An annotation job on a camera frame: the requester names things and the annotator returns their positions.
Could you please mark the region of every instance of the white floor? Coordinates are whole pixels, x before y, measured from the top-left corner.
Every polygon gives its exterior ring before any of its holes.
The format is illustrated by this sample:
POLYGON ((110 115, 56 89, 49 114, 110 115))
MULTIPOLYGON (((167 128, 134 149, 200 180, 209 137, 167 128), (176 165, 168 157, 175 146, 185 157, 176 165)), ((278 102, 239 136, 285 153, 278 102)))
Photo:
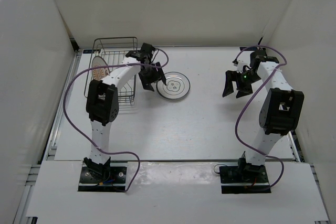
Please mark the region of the white floor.
MULTIPOLYGON (((146 161, 238 159, 245 150, 235 137, 234 125, 248 97, 222 98, 225 72, 234 70, 232 61, 238 47, 163 48, 170 56, 165 72, 178 71, 191 83, 188 96, 180 102, 162 99, 157 92, 144 91, 137 82, 135 106, 122 110, 110 132, 110 151, 133 151, 146 161)), ((250 52, 241 59, 249 62, 250 52)), ((165 57, 157 60, 163 64, 165 57)), ((90 54, 83 54, 79 69, 88 68, 90 54)), ((85 133, 91 133, 86 99, 83 95, 86 75, 75 82, 68 104, 69 116, 85 133)), ((254 90, 261 84, 253 86, 254 90)), ((254 139, 260 108, 266 90, 250 105, 239 126, 247 143, 254 139)), ((83 160, 89 155, 90 143, 63 119, 55 160, 83 160)), ((293 159, 287 137, 283 137, 271 155, 293 159)), ((132 156, 113 156, 117 160, 134 160, 132 156)))
MULTIPOLYGON (((142 163, 130 191, 78 192, 80 161, 42 163, 27 215, 38 224, 314 224, 326 221, 309 164, 285 162, 271 194, 222 195, 215 163, 142 163)), ((129 163, 128 181, 136 163, 129 163)), ((269 179, 280 164, 266 164, 269 179)))

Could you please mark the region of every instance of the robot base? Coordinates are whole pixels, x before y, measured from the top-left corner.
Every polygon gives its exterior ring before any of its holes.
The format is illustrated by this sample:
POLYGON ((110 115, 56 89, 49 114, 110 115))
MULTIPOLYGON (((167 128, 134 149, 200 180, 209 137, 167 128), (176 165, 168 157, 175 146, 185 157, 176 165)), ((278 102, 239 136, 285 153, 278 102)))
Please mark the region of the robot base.
POLYGON ((95 180, 89 171, 89 168, 83 164, 80 173, 78 191, 104 191, 110 193, 119 193, 125 190, 126 166, 110 166, 110 177, 103 183, 95 180))
POLYGON ((257 177, 243 177, 238 174, 238 166, 220 166, 222 194, 269 194, 266 169, 263 168, 257 177))

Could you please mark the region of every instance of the wire dish rack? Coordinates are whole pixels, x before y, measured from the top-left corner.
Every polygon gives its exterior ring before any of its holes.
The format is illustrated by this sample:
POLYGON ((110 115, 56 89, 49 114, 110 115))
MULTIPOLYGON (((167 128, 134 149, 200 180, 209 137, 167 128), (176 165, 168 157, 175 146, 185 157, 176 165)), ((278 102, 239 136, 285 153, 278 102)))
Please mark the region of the wire dish rack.
MULTIPOLYGON (((90 63, 88 68, 92 67, 92 60, 100 56, 108 65, 118 65, 122 62, 125 55, 130 50, 138 49, 138 39, 136 37, 113 37, 98 38, 94 40, 91 50, 90 63)), ((93 79, 92 71, 89 71, 86 77, 84 96, 87 98, 90 81, 93 79)), ((134 103, 136 76, 129 80, 124 87, 118 91, 119 106, 128 106, 134 103)))

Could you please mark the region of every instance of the white panel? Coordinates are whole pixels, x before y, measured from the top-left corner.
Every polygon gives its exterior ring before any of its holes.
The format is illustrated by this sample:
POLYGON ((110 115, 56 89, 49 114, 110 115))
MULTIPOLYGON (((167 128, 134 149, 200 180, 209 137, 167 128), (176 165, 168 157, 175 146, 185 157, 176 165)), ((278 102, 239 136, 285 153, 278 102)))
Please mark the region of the white panel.
MULTIPOLYGON (((225 72, 233 70, 233 59, 239 48, 230 47, 179 47, 164 48, 170 56, 165 72, 185 74, 191 89, 180 102, 163 100, 155 91, 143 90, 137 78, 136 106, 122 110, 112 122, 110 151, 134 151, 142 160, 204 160, 238 159, 246 149, 234 132, 237 117, 249 97, 236 99, 236 93, 222 98, 225 72)), ((242 60, 249 62, 249 53, 242 60)), ((91 54, 83 54, 78 72, 88 68, 91 54)), ((157 57, 165 62, 163 54, 157 57)), ((91 125, 85 111, 84 86, 86 75, 78 78, 68 105, 70 118, 91 136, 91 125)), ((261 85, 257 82, 253 89, 261 85)), ((252 143, 259 130, 258 117, 266 97, 263 89, 246 111, 239 133, 252 143)), ((90 143, 63 119, 55 160, 82 160, 90 154, 90 143)), ((287 137, 277 142, 271 155, 293 158, 287 137)), ((112 159, 134 160, 130 155, 112 156, 112 159)))
POLYGON ((53 0, 0 0, 0 219, 12 223, 73 52, 53 0))
POLYGON ((291 0, 55 1, 84 47, 114 36, 156 45, 255 44, 273 32, 291 0))
MULTIPOLYGON (((128 180, 135 163, 129 164, 128 180)), ((127 194, 77 192, 81 162, 43 162, 28 216, 52 223, 314 224, 327 220, 309 164, 285 163, 271 194, 221 194, 214 163, 142 163, 127 194)), ((280 164, 267 163, 270 181, 280 164)))
POLYGON ((271 39, 289 64, 286 78, 304 92, 297 129, 307 161, 314 163, 321 190, 336 223, 336 0, 293 0, 271 39))

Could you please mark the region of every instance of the white wall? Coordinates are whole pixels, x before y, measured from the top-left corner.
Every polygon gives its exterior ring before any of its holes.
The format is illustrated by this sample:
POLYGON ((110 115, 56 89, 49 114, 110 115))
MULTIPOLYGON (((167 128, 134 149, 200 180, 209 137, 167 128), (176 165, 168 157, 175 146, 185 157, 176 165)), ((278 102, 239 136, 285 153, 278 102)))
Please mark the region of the white wall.
POLYGON ((137 36, 155 45, 265 41, 291 0, 55 0, 77 43, 137 36))
POLYGON ((336 223, 336 0, 293 0, 270 45, 283 52, 291 85, 305 94, 297 129, 336 223))
POLYGON ((12 223, 74 56, 53 0, 0 0, 0 222, 12 223))

